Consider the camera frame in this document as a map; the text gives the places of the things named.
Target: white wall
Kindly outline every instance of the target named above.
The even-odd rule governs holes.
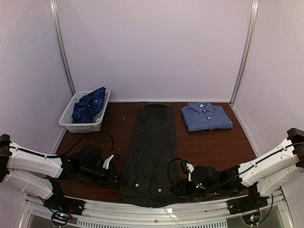
[[[247,0],[58,1],[76,90],[112,101],[230,100],[247,33]]]
[[[292,127],[304,130],[304,1],[265,0],[236,100],[261,154]],[[304,176],[283,186],[297,228],[304,224]]]
[[[0,0],[0,134],[51,153],[71,95],[48,0]],[[0,226],[15,228],[25,193],[0,184]]]

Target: clothing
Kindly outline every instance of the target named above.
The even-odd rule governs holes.
[[[164,207],[178,200],[171,191],[166,170],[177,157],[173,110],[161,104],[137,109],[130,149],[126,158],[121,199],[142,207]],[[177,163],[170,166],[170,177],[177,180]]]
[[[74,105],[72,114],[73,123],[93,123],[94,117],[99,114],[105,103],[105,88],[99,88],[83,96]]]
[[[224,109],[211,103],[188,103],[181,112],[189,132],[233,127]]]

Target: laundry basket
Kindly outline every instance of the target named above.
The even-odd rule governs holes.
[[[86,123],[80,123],[80,124],[72,123],[72,121],[73,121],[72,114],[73,114],[74,104],[78,103],[79,100],[83,96],[88,95],[91,92],[93,92],[93,90],[92,91],[81,91],[81,92],[77,92],[74,94],[74,96],[72,97],[72,99],[70,100],[66,109],[64,110],[64,112],[62,113],[62,115],[60,117],[59,124],[61,126],[65,126],[65,128],[67,128],[72,133],[87,133],[87,132],[100,131],[101,124],[103,122],[103,118],[104,118],[104,114],[105,114],[105,110],[108,105],[110,94],[111,94],[111,91],[108,89],[105,90],[104,106],[103,106],[101,112],[98,114],[100,116],[100,119],[96,123],[87,123],[87,124]]]

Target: blue plaid shirt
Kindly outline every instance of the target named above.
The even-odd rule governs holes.
[[[233,127],[224,109],[211,103],[188,103],[181,112],[189,132]]]
[[[83,96],[79,102],[74,105],[72,114],[73,123],[92,123],[94,117],[101,112],[104,106],[104,98],[104,87]]]

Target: folded shirt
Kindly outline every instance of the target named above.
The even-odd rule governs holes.
[[[189,132],[233,127],[224,109],[211,103],[188,103],[181,112]]]
[[[93,123],[105,103],[105,88],[99,88],[88,95],[83,96],[73,109],[73,123]]]

